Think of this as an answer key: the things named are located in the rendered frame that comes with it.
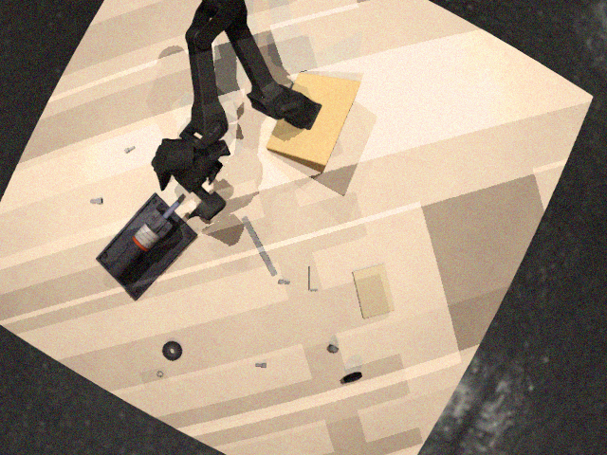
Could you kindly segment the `grey flat bar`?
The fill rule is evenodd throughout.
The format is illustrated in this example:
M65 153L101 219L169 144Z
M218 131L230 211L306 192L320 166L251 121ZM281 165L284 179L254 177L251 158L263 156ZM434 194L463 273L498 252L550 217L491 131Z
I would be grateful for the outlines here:
M261 256L262 256L262 258L263 258L263 260L265 262L265 264L267 265L267 268L268 268L270 274L272 275L272 277L275 276L275 275L277 275L277 272L276 272L276 270L275 270L272 262L270 261L269 257L267 256L267 253L265 252L265 250L264 250L264 248L263 248L260 240L258 239L258 237L257 237L257 235L256 235L256 233L255 233L255 231L253 229L253 227L251 226L251 224L250 224L250 222L248 220L248 217L245 216L245 217L243 217L241 219L242 219L242 221L243 221L246 229L248 230L248 233L249 233L252 241L256 245L258 251L260 252L260 254L261 254Z

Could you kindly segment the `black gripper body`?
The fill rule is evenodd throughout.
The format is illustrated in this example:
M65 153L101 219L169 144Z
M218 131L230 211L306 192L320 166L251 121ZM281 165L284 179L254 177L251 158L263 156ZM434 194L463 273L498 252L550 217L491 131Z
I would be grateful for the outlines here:
M189 169L187 171L171 172L171 174L188 194L193 192L201 199L197 209L206 220L210 221L227 205L227 202L216 191L209 194L202 187L206 183L209 173L199 174Z

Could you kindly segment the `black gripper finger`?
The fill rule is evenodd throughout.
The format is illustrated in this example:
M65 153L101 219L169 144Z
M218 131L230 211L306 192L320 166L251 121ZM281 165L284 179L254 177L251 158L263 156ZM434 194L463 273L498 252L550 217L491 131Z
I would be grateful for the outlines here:
M197 207L196 207L196 208L195 208L195 209L192 211L192 213L189 215L189 219L190 219L190 218L193 218L193 217L195 217L195 216L200 216L201 218L203 218L203 217L200 215L200 213L198 212Z
M158 183L159 183L159 186L160 186L160 190L164 191L167 188L167 186L168 186L168 184L169 184L169 182L171 180L172 174L171 173L165 173L165 174L158 173L155 169L154 169L154 171L156 172L156 175L157 175L157 178L158 178Z

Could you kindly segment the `black ring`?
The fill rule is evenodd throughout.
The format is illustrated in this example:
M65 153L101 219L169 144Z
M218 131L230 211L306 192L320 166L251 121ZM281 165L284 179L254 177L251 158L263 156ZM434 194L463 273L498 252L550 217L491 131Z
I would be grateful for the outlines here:
M345 383L355 382L362 378L361 372L349 373L343 379Z

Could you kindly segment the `red-brown ring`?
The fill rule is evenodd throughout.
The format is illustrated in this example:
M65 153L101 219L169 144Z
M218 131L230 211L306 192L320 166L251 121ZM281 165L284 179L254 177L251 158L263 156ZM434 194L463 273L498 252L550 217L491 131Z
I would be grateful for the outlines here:
M135 236L133 237L134 242L141 247L144 251L149 251L150 249L146 248L143 246L143 244L141 244L140 242L137 241L137 239L135 238Z

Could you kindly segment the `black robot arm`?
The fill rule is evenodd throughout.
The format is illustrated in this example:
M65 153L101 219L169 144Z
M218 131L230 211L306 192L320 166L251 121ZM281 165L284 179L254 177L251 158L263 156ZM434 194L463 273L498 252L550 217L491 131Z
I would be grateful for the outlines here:
M247 94L251 108L300 129L310 130L315 123L322 104L272 79L247 18L245 0L202 0L197 7L185 34L193 82L192 120L180 133L181 139L161 139L155 152L160 173L189 169L209 173L209 186L223 167L219 157L230 155L227 143L220 140L229 122L217 95L212 58L212 42L223 31L252 84Z

